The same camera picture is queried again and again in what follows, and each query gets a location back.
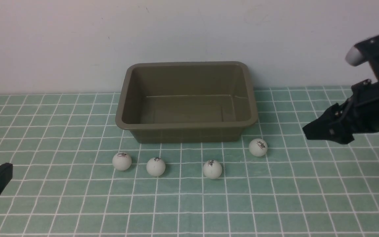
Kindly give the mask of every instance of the white grid line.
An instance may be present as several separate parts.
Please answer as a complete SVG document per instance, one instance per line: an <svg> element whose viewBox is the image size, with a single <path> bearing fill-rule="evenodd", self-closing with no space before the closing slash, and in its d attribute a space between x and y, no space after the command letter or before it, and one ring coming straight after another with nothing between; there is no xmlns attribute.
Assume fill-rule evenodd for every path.
<svg viewBox="0 0 379 237"><path fill-rule="evenodd" d="M356 157L355 153L353 153L353 156L354 156L355 160L358 160L358 158ZM362 168L361 168L361 166L359 165L359 163L358 163L358 167L359 167L359 171L360 171L360 173L361 173L362 175L364 175L364 173L363 173L363 171L362 171ZM337 164L336 164L336 169L337 169L337 172L338 172L339 176L341 176ZM368 188L368 190L369 190L369 192L370 192L370 194L371 194L372 200L374 201L375 206L376 206L377 210L379 211L379 205L378 205L378 202L376 201L375 196L373 195L372 190L371 190L371 188L370 188L370 186L369 186L368 181L366 180L366 178L364 178L364 181L365 181L365 184L366 184L366 186L367 186L367 188Z"/></svg>
<svg viewBox="0 0 379 237"><path fill-rule="evenodd" d="M71 113L71 115L69 116L68 123L69 123L69 121L71 120L71 117L72 117L72 113ZM73 163L74 163L76 157L77 157L77 154L74 155L74 158L73 158L73 160L72 160ZM71 166L71 168L69 168L68 176L67 176L67 178L66 178L66 180L65 180L65 184L63 185L63 189L62 189L61 196L59 197L59 203L58 203L57 209L55 210L55 215L58 213L58 211L59 211L59 207L61 206L62 196L63 196L63 194L64 194L64 192L65 192L65 188L66 188L66 185L67 185L67 183L68 183L68 178L69 178L69 176L70 176L70 174L71 174L72 167L73 167L73 166ZM51 227L49 228L49 231L48 231L48 237L49 237L49 233L52 231L52 228L54 227L54 222L55 222L55 216L54 216L54 218L52 219Z"/></svg>
<svg viewBox="0 0 379 237"><path fill-rule="evenodd" d="M65 131L66 131L66 127L65 127L65 129L64 129L64 131L63 131L63 133L62 133L62 136L65 135ZM43 141L43 139L41 139L41 140L39 141L38 147L41 145L42 141ZM59 149L59 146L61 145L61 141L62 141L62 140L60 139L59 142L58 142L58 146L57 146L57 149L56 149L56 150ZM42 186L40 186L40 190L39 190L38 196L41 194L41 192L42 192L42 190L43 190L43 187L44 187L44 185L45 185L46 179L48 178L49 172L51 171L51 164L54 162L55 154L56 154L56 153L54 153L54 155L52 156L52 160L51 160L51 163L50 163L50 165L49 165L48 171L46 171L45 178L43 179L43 182L42 182ZM32 208L31 213L33 213L33 212L35 211L36 205L38 204L38 200L39 200L39 198L36 198L36 200L35 200L35 204L33 205L33 208ZM30 223L30 219L31 219L31 217L32 217L32 216L30 215L29 218L27 219L26 226L24 227L24 230L23 230L23 234L26 233L26 230L27 230L27 227L29 226L29 223Z"/></svg>
<svg viewBox="0 0 379 237"><path fill-rule="evenodd" d="M91 107L90 114L91 114L91 112L93 111L93 108L94 108L94 105L92 105L92 107ZM86 123L86 125L88 125L89 120L90 120L90 116L87 118L87 123ZM83 138L81 138L78 147L80 147L80 145L81 145L81 141L82 141L82 140L83 140ZM102 144L102 139L101 139L100 142L99 142L99 149L100 149L101 144ZM92 167L91 167L90 179L89 179L89 181L87 182L86 191L84 192L83 203L81 204L80 214L78 215L77 224L75 225L74 235L77 233L78 225L79 225L79 223L80 223L80 216L81 216L81 213L83 212L83 207L84 207L84 204L85 204L85 202L86 202L86 194L87 194L87 192L88 192L88 188L89 188L89 186L90 186L91 177L93 176L93 169L94 169L95 164L96 164L96 159L94 159L94 163L93 163L93 165L92 165Z"/></svg>
<svg viewBox="0 0 379 237"><path fill-rule="evenodd" d="M260 129L260 136L262 137L263 135L263 132L262 132L262 129L261 129L261 126L260 126L260 121L258 123L258 127ZM268 160L268 155L267 153L265 154L265 159L266 159L266 164L267 164L267 168L268 168L268 172L271 176L271 169L270 169L270 164L269 164L269 160ZM283 233L283 223L282 223L282 218L280 217L280 212L279 212L279 206L278 206L278 202L277 202L277 196L276 196L276 191L275 191L275 188L274 188L274 183L273 183L273 177L270 177L270 182L271 182L271 188L272 188L272 191L273 193L271 194L273 197L274 197L274 203L276 205L276 211L277 211L277 216L278 216L278 219L279 219L279 225L280 225L280 231L281 231L281 234L282 234L282 237L284 237L284 233Z"/></svg>
<svg viewBox="0 0 379 237"><path fill-rule="evenodd" d="M29 126L33 123L33 118L34 118L34 117L32 117L32 119L30 120ZM11 157L11 159L10 159L10 162L12 162L12 159L13 159L13 157L14 157L14 154L15 154L15 153L13 153L13 155L12 155L12 157ZM30 163L33 162L33 159L34 159L35 157L36 157L36 155L34 154L33 157L32 157L32 160L30 161ZM17 191L15 192L15 195L18 195L18 192L20 192L20 189L21 189L21 186L22 186L22 185L23 185L23 181L20 182L20 185L18 186L18 189L17 189ZM11 202L11 204L10 204L10 207L9 207L7 213L10 213L10 210L11 210L11 208L13 207L13 204L14 204L14 199L15 199L15 198L12 199L12 202ZM1 222L1 225L0 225L0 231L1 231L2 227L4 226L5 221L6 221L6 217L4 217L3 221Z"/></svg>
<svg viewBox="0 0 379 237"><path fill-rule="evenodd" d="M140 153L141 153L141 144L140 144L140 151L138 152L138 158L137 158L137 163L140 161ZM135 187L136 187L136 178L137 178L137 172L138 172L138 165L136 165L136 173L134 175L134 182L133 182L133 190L131 191L131 201L130 201L130 208L128 210L128 219L127 219L127 226L125 228L125 237L128 236L128 227L130 225L130 218L131 218L131 207L133 206L133 199L134 197L136 196L134 194L134 190L135 190Z"/></svg>
<svg viewBox="0 0 379 237"><path fill-rule="evenodd" d="M298 120L299 122L299 117L298 117L298 113L295 113L296 115L296 119ZM327 199L325 198L325 195L324 195L324 190L322 189L322 185L321 185L321 182L320 182L320 179L319 179L319 176L318 176L318 172L317 172L317 169L316 169L316 166L314 164L314 162L312 161L313 160L313 156L311 155L311 152L310 152L310 149L308 147L308 143L307 143L307 139L305 138L305 136L302 136L303 137L303 140L305 141L305 146L307 147L307 152L308 152L308 155L310 156L310 159L311 159L311 162L313 164L313 169L314 169L314 174L316 176L316 179L317 179L317 182L318 182L318 186L320 187L320 191L321 191L321 195L322 195L322 199L324 200L324 204L325 204L325 208L328 212L328 217L331 221L331 227L333 228L333 231L336 231L336 226L334 225L334 220L333 220L333 217L331 216L330 214L330 208L328 207L328 202L327 202Z"/></svg>
<svg viewBox="0 0 379 237"><path fill-rule="evenodd" d="M328 149L330 150L331 157L333 158L334 161L336 161L336 159L334 158L333 152L332 152L331 149L330 149L330 145L328 144L328 141L325 141L325 143L327 144L327 147L328 147ZM339 175L339 177L340 177L340 171L339 171L339 168L337 167L337 165L336 165L336 170L337 170L337 173L338 173L338 175ZM341 184L343 185L343 189L344 189L344 191L347 193L346 185L344 184L344 181L343 181L343 179L342 179L341 177L340 177L340 181L341 181ZM362 236L365 237L365 234L363 233L364 231L362 230L362 225L361 225L361 223L359 222L358 215L357 215L356 212L355 212L355 209L354 209L354 207L353 207L352 200L350 199L350 196L347 196L347 200L349 201L350 207L352 208L353 214L355 215L355 219L356 219L356 222L358 223L358 226L359 226L360 231L362 232Z"/></svg>
<svg viewBox="0 0 379 237"><path fill-rule="evenodd" d="M159 157L161 157L161 155L162 155L162 144L161 144L161 147L160 147ZM153 204L154 207L153 207L153 220L152 220L152 234L151 234L151 237L153 237L153 232L155 230L155 216L156 216L156 204L157 204L157 199L158 199L158 186L159 186L159 177L156 177L155 202Z"/></svg>
<svg viewBox="0 0 379 237"><path fill-rule="evenodd" d="M120 147L121 147L121 145L122 145L122 136L124 135L124 131L122 130L122 135L121 135L121 141L119 142L119 147L118 147L118 152L119 152L119 149L120 149ZM113 180L114 180L114 177L115 177L115 171L116 171L116 169L113 169L113 171L112 171L112 180L111 180L111 183L110 183L110 186L109 186L109 192L108 192L108 196L107 196L107 198L106 198L106 205L105 205L105 210L104 210L104 212L103 212L103 218L102 218L102 224L100 225L100 234L99 234L99 237L101 237L101 234L102 234L102 231L103 231L103 225L104 225L104 223L105 223L105 216L106 216L106 211L107 211L107 209L108 209L108 204L109 204L109 197L110 197L110 195L111 195L111 190L112 190L112 184L113 184Z"/></svg>
<svg viewBox="0 0 379 237"><path fill-rule="evenodd" d="M221 142L221 155L223 158L223 180L224 180L224 193L225 193L225 198L226 198L226 210L227 210L227 228L229 229L229 237L232 237L230 234L230 214L229 214L229 200L227 198L228 193L227 193L227 183L226 183L226 164L225 164L225 159L224 159L224 150L223 150L223 142Z"/></svg>
<svg viewBox="0 0 379 237"><path fill-rule="evenodd" d="M273 93L272 93L271 89L270 89L270 93L271 93L271 99L272 99L272 102L273 102L273 106L274 106L275 110L277 110L276 109L276 104L275 104L275 101L274 101L274 97L273 97ZM282 129L282 126L280 125L280 123L279 123L279 128L280 128L280 131L283 133L283 129ZM283 139L283 144L285 145L285 148L286 148L286 155L289 158L289 153L288 153L288 150L287 150L286 141L284 139ZM304 216L304 220L305 220L305 225L307 227L308 236L311 237L311 234L309 233L310 232L310 228L309 228L309 225L308 225L307 216L305 215L304 205L302 204L302 199L301 199L301 196L299 195L298 184L295 181L295 172L293 170L293 166L292 166L292 163L290 162L290 160L289 160L289 165L290 165L291 170L292 170L293 181L295 183L296 192L298 193L298 199L299 199L299 203L301 204L302 215Z"/></svg>

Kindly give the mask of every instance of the screw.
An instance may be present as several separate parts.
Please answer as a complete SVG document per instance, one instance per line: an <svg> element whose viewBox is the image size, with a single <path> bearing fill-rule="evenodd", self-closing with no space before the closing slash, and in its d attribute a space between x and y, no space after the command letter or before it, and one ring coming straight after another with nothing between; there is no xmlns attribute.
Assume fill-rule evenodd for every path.
<svg viewBox="0 0 379 237"><path fill-rule="evenodd" d="M364 85L367 86L367 85L369 85L369 84L371 84L371 79L366 79L366 80L364 81Z"/></svg>

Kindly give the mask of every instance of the olive green plastic bin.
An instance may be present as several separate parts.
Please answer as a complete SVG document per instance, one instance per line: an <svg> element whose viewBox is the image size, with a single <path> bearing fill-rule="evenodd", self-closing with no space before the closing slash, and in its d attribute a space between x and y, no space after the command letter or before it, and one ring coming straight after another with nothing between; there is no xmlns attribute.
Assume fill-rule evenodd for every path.
<svg viewBox="0 0 379 237"><path fill-rule="evenodd" d="M133 65L115 118L142 144L237 141L257 119L251 77L240 62Z"/></svg>

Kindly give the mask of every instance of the ball logo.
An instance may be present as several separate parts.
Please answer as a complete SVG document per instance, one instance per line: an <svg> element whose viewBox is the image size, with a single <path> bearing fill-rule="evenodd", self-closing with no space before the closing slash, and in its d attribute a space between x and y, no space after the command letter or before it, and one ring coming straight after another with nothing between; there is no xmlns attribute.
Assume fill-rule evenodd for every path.
<svg viewBox="0 0 379 237"><path fill-rule="evenodd" d="M265 144L261 141L257 141L257 145L260 147L261 150L264 150L264 148L266 147Z"/></svg>

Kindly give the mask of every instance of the robotic arm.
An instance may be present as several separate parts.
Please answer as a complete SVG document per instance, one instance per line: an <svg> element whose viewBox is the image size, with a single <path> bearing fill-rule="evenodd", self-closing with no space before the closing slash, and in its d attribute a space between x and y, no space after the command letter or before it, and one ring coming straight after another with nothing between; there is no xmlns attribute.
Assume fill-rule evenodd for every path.
<svg viewBox="0 0 379 237"><path fill-rule="evenodd" d="M353 85L353 95L343 104L329 107L316 120L303 127L309 140L349 144L355 133L379 132L379 35L355 44L346 55L352 66L369 62L377 79Z"/></svg>

